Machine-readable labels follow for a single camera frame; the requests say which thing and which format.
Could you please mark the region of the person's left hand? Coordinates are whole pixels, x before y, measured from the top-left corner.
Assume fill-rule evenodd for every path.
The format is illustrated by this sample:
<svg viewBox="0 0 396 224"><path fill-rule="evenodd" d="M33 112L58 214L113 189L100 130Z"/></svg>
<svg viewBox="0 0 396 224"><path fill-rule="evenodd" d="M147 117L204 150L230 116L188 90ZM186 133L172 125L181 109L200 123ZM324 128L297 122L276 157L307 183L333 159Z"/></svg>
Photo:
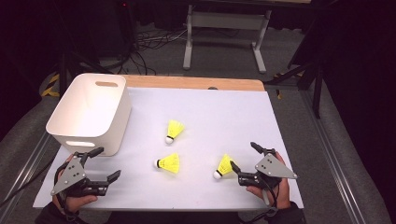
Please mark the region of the person's left hand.
<svg viewBox="0 0 396 224"><path fill-rule="evenodd" d="M94 195L86 195L78 198L66 197L64 200L58 200L58 196L52 197L53 204L63 215L66 214L66 211L75 214L84 205L96 202L97 200L98 198Z"/></svg>

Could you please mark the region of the yellow shuttlecock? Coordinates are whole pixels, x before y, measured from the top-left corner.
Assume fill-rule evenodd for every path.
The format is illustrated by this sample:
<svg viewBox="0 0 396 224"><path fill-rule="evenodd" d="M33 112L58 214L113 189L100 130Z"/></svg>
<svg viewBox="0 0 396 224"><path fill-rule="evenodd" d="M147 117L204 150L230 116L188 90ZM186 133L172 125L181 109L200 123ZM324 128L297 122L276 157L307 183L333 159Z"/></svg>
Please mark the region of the yellow shuttlecock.
<svg viewBox="0 0 396 224"><path fill-rule="evenodd" d="M233 159L228 154L224 154L219 162L218 168L213 173L213 177L215 179L221 179L224 175L230 173L233 170L231 166L232 161Z"/></svg>
<svg viewBox="0 0 396 224"><path fill-rule="evenodd" d="M162 159L156 160L154 166L157 169L164 169L165 171L177 174L180 167L179 156L177 153L173 153Z"/></svg>
<svg viewBox="0 0 396 224"><path fill-rule="evenodd" d="M175 138L178 137L184 131L184 124L171 119L168 122L167 135L165 137L165 143L170 145L174 142Z"/></svg>

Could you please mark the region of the white plastic bin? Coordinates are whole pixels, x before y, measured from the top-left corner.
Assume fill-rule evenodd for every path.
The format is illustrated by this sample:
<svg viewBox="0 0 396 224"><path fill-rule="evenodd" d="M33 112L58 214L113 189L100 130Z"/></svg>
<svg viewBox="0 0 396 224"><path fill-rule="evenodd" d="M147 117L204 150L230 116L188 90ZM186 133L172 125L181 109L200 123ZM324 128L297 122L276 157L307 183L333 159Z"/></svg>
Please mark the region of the white plastic bin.
<svg viewBox="0 0 396 224"><path fill-rule="evenodd" d="M120 149L131 109L124 77L81 74L57 104L46 130L72 153L102 147L104 156L113 156Z"/></svg>

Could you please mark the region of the white table sheet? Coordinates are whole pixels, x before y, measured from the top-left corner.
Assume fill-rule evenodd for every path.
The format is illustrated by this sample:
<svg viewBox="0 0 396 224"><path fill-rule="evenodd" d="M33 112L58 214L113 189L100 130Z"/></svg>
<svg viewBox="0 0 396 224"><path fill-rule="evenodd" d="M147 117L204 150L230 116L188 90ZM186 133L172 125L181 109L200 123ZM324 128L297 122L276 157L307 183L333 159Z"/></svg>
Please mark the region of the white table sheet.
<svg viewBox="0 0 396 224"><path fill-rule="evenodd" d="M132 111L119 151L87 161L89 178L99 180L120 170L95 210L247 211L262 200L239 186L236 174L215 179L224 154L245 172L253 172L262 155L250 146L288 154L265 91L212 91L131 88ZM170 145L168 122L184 124ZM157 169L154 162L179 156L179 172Z"/></svg>

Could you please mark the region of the person's right hand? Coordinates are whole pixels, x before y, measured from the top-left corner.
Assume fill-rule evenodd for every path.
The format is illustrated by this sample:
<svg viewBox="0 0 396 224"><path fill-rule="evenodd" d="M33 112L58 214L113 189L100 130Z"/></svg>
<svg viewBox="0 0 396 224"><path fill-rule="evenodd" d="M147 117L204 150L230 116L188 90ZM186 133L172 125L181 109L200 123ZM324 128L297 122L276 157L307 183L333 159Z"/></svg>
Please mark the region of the person's right hand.
<svg viewBox="0 0 396 224"><path fill-rule="evenodd" d="M262 191L254 186L246 187L246 191L257 196L277 209L285 209L290 207L290 185L287 178L283 178L279 185L273 189L275 196L270 191Z"/></svg>

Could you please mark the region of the black stand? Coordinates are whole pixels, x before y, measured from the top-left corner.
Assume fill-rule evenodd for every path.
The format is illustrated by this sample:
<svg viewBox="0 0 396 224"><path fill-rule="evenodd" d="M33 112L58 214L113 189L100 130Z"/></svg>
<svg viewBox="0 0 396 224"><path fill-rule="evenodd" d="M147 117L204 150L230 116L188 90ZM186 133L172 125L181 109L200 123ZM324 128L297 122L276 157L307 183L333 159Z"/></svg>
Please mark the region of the black stand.
<svg viewBox="0 0 396 224"><path fill-rule="evenodd" d="M318 7L312 6L311 3L304 3L303 0L270 0L270 6L273 8L297 8L300 11L318 10ZM307 91L311 84L314 83L312 111L315 117L319 119L319 104L323 80L323 71L320 66L320 60L311 60L306 63L302 63L281 76L273 77L271 80L264 81L263 84L266 86L275 86L291 77L297 76L298 74L302 74L296 82L296 86L299 90Z"/></svg>
<svg viewBox="0 0 396 224"><path fill-rule="evenodd" d="M110 74L100 64L96 55L88 27L79 9L81 0L52 0L60 42L60 90L64 94L71 77L84 72Z"/></svg>

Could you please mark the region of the yellow black hazard tape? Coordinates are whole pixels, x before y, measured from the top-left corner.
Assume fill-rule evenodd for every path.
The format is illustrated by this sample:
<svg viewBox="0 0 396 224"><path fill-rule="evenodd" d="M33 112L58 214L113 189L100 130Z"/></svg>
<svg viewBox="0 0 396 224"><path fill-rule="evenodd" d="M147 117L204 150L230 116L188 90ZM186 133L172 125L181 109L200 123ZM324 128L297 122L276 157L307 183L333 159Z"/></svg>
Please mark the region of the yellow black hazard tape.
<svg viewBox="0 0 396 224"><path fill-rule="evenodd" d="M60 93L54 90L56 82L60 79L59 74L55 74L49 80L47 87L42 91L42 96L59 97Z"/></svg>
<svg viewBox="0 0 396 224"><path fill-rule="evenodd" d="M274 75L274 78L282 77L284 74L283 73L277 73ZM298 73L297 75L293 75L292 77L294 79L300 79L303 76L303 73ZM282 99L282 93L280 90L276 90L276 97L278 100Z"/></svg>

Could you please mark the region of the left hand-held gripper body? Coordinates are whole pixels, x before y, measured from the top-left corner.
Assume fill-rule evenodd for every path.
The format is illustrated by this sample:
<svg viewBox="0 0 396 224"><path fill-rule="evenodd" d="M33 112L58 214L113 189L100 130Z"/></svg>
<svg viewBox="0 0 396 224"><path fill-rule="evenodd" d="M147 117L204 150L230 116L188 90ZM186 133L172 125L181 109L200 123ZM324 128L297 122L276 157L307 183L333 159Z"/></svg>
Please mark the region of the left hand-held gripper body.
<svg viewBox="0 0 396 224"><path fill-rule="evenodd" d="M86 195L105 196L110 184L107 181L91 181L84 170L85 162L82 159L84 153L75 152L72 159L66 164L61 176L54 184L51 196L60 196L62 193L66 197L83 197Z"/></svg>

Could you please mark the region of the aluminium floor rail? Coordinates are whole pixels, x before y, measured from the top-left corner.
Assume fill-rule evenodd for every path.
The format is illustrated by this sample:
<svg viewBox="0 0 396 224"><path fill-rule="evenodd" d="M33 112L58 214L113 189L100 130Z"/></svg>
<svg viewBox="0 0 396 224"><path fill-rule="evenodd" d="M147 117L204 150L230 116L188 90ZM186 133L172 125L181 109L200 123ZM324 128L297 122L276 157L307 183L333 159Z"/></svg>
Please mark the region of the aluminium floor rail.
<svg viewBox="0 0 396 224"><path fill-rule="evenodd" d="M0 203L0 224L6 224L14 208L19 202L23 192L34 183L53 163L55 156L52 156L42 168L39 168L44 156L54 143L54 138L43 133L35 148L29 153L27 162L22 166L14 184L11 186L6 198Z"/></svg>
<svg viewBox="0 0 396 224"><path fill-rule="evenodd" d="M342 169L339 160L336 158L329 135L325 131L320 118L314 112L309 93L307 91L301 91L300 95L304 102L304 106L306 107L308 114L312 119L316 132L318 133L325 159L330 167L332 177L345 204L352 224L366 224L366 220L362 215L360 207L358 206L355 195L351 189L351 186L349 185L344 170Z"/></svg>

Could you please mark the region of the grey metal table frame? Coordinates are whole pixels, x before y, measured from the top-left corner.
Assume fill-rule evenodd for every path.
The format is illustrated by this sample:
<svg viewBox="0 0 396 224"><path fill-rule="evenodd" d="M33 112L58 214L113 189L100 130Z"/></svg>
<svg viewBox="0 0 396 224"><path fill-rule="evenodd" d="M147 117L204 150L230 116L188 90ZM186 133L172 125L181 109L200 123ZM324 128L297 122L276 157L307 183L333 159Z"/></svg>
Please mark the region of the grey metal table frame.
<svg viewBox="0 0 396 224"><path fill-rule="evenodd" d="M233 13L218 12L199 12L189 5L187 14L187 41L185 46L183 68L191 68L192 56L192 28L223 28L237 30L255 30L258 32L258 38L251 43L252 52L256 60L258 70L265 74L267 69L261 53L262 41L267 31L272 11L266 10L262 15L246 15Z"/></svg>

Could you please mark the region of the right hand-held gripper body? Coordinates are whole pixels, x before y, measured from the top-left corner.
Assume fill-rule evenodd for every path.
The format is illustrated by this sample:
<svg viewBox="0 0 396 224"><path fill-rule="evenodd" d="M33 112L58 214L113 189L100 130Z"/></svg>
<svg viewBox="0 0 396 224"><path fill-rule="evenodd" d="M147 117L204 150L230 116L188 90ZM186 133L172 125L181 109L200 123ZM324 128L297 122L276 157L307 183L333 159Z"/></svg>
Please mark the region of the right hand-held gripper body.
<svg viewBox="0 0 396 224"><path fill-rule="evenodd" d="M254 186L259 189L274 189L283 178L297 179L298 176L277 157L274 151L268 152L256 165L255 173L237 169L240 186Z"/></svg>

